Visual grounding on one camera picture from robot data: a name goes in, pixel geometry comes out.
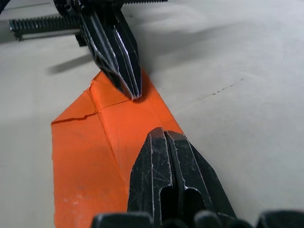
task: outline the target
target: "orange cloth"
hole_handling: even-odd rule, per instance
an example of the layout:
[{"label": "orange cloth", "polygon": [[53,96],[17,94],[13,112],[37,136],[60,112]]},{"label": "orange cloth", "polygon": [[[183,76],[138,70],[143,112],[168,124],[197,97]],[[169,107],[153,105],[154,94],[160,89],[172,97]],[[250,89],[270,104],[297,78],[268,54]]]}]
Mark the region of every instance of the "orange cloth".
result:
[{"label": "orange cloth", "polygon": [[52,124],[55,226],[88,228],[93,216],[126,211],[132,166],[149,131],[182,133],[143,73],[130,101],[103,74]]}]

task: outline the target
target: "folded orange fabric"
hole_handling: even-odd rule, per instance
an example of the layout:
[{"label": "folded orange fabric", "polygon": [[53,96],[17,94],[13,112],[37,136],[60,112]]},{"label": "folded orange fabric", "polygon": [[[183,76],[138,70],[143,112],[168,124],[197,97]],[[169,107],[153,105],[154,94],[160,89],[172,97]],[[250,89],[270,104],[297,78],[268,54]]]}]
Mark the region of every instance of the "folded orange fabric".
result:
[{"label": "folded orange fabric", "polygon": [[182,133],[143,73],[130,101],[99,73],[52,124],[55,226],[88,228],[93,216],[126,211],[132,166],[149,131]]}]

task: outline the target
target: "white tabletop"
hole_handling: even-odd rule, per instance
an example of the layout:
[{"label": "white tabletop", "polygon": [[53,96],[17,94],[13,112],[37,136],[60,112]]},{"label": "white tabletop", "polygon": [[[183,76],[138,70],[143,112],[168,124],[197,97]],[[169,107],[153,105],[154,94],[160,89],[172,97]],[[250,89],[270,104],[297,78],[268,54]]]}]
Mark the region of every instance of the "white tabletop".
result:
[{"label": "white tabletop", "polygon": [[[73,36],[12,39],[6,20],[57,12],[45,3],[12,0],[0,16],[1,227],[54,226],[50,123],[99,71]],[[254,224],[263,210],[303,208],[304,2],[169,0],[123,12],[236,214]]]}]

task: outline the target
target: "scratched metal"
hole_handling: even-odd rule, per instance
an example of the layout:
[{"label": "scratched metal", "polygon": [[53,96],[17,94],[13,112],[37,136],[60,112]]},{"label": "scratched metal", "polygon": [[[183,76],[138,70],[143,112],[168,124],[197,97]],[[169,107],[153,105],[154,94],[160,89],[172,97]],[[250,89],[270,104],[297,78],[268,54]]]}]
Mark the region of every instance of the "scratched metal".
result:
[{"label": "scratched metal", "polygon": [[194,216],[201,210],[218,213],[225,224],[235,219],[214,170],[188,139],[154,129],[131,172],[128,211],[148,212],[156,228],[170,219],[193,227]]},{"label": "scratched metal", "polygon": [[162,128],[151,131],[134,164],[128,211],[148,212],[154,227],[162,223],[161,191],[173,188],[166,138]]}]

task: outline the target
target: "black mechanical part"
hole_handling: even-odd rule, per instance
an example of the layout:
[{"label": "black mechanical part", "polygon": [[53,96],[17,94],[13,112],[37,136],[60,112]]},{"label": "black mechanical part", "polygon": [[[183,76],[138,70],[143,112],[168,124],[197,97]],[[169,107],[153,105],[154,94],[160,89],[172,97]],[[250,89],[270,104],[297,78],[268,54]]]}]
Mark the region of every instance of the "black mechanical part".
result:
[{"label": "black mechanical part", "polygon": [[[79,45],[88,46],[95,63],[114,86],[136,100],[142,96],[142,70],[137,43],[121,7],[164,1],[167,0],[54,0],[61,17],[11,20],[9,26],[17,40],[28,34],[80,29],[72,32]],[[8,2],[0,0],[0,13]]]},{"label": "black mechanical part", "polygon": [[201,210],[229,221],[235,213],[212,167],[179,133],[151,131],[133,166],[128,211],[153,216],[154,227],[168,219],[193,226]]},{"label": "black mechanical part", "polygon": [[9,3],[9,1],[10,0],[0,0],[0,14],[4,10],[4,8],[6,7],[6,5]]},{"label": "black mechanical part", "polygon": [[[236,218],[213,168],[179,133],[151,131],[132,168],[128,212],[92,228],[252,228]],[[261,215],[256,228],[302,228],[304,213]]]},{"label": "black mechanical part", "polygon": [[42,17],[20,20],[9,20],[9,28],[17,40],[24,35],[75,30],[80,34],[79,17]]},{"label": "black mechanical part", "polygon": [[142,73],[135,38],[119,7],[88,9],[81,14],[83,38],[96,64],[127,97],[142,96]]}]

